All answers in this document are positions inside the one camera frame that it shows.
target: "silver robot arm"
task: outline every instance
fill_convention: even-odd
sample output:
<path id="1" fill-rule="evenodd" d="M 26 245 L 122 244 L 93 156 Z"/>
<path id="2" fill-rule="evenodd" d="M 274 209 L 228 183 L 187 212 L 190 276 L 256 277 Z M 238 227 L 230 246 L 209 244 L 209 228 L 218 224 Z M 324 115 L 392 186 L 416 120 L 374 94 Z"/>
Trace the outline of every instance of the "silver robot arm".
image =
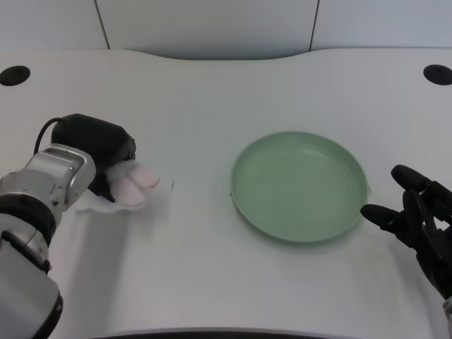
<path id="1" fill-rule="evenodd" d="M 54 330 L 63 299 L 47 275 L 49 245 L 95 175 L 89 154 L 53 143 L 0 179 L 0 338 L 45 339 Z"/>

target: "robotic arm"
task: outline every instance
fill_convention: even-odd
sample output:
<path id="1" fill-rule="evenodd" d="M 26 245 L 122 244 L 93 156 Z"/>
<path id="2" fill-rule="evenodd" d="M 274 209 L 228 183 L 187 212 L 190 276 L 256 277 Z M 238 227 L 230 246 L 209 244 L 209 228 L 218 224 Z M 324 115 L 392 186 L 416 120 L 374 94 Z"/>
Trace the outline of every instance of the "robotic arm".
<path id="1" fill-rule="evenodd" d="M 119 126 L 80 114 L 58 121 L 52 143 L 0 180 L 0 338 L 50 336 L 63 309 L 47 275 L 61 215 L 87 188 L 114 202 L 104 171 L 135 158 Z"/>
<path id="2" fill-rule="evenodd" d="M 446 300 L 443 308 L 452 338 L 452 192 L 406 166 L 395 166 L 391 175 L 405 190 L 403 210 L 365 205 L 361 214 L 416 251 L 422 272 Z M 434 218 L 449 226 L 437 229 Z"/>

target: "white wall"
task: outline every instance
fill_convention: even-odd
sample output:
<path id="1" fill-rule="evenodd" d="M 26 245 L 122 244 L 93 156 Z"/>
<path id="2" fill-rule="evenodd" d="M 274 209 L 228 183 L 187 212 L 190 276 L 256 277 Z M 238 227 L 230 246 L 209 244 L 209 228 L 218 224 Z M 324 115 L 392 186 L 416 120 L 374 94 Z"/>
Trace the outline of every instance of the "white wall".
<path id="1" fill-rule="evenodd" d="M 312 49 L 452 47 L 452 0 L 320 0 Z"/>
<path id="2" fill-rule="evenodd" d="M 94 0 L 0 0 L 0 51 L 101 48 Z"/>
<path id="3" fill-rule="evenodd" d="M 182 59 L 307 52 L 317 0 L 98 0 L 112 48 Z M 320 0 L 312 49 L 452 47 L 452 0 Z M 95 0 L 0 0 L 0 51 L 104 49 Z"/>
<path id="4" fill-rule="evenodd" d="M 317 0 L 97 0 L 111 48 L 177 59 L 308 52 Z"/>

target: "white tabletop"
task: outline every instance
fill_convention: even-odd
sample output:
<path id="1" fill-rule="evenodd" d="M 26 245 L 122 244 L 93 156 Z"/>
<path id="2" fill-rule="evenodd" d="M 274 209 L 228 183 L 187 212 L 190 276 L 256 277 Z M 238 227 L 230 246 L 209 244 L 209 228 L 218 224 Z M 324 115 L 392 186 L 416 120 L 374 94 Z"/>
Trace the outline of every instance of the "white tabletop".
<path id="1" fill-rule="evenodd" d="M 161 174 L 137 213 L 69 210 L 51 245 L 64 297 L 52 338 L 179 328 L 256 328 L 329 338 L 446 338 L 442 299 L 415 253 L 366 222 L 317 246 L 246 225 L 230 170 L 250 142 L 302 130 L 361 162 L 370 201 L 401 209 L 404 164 L 452 182 L 452 50 L 337 49 L 271 61 L 176 61 L 127 51 L 0 54 L 31 77 L 0 87 L 2 173 L 32 155 L 46 120 L 81 113 L 123 126 Z"/>

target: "black cable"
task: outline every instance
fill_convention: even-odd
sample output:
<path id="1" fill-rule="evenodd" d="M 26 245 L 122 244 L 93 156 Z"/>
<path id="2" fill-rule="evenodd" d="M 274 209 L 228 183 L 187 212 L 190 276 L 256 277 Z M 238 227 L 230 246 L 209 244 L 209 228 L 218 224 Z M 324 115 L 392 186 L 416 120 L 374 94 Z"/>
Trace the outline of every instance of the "black cable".
<path id="1" fill-rule="evenodd" d="M 53 118 L 53 119 L 50 119 L 48 122 L 45 123 L 45 125 L 41 129 L 41 132 L 37 136 L 36 144 L 35 144 L 35 152 L 33 153 L 33 155 L 35 155 L 36 153 L 39 152 L 42 136 L 44 135 L 44 133 L 47 130 L 47 128 L 50 125 L 52 125 L 54 122 L 64 122 L 64 121 L 63 121 L 62 118 Z"/>

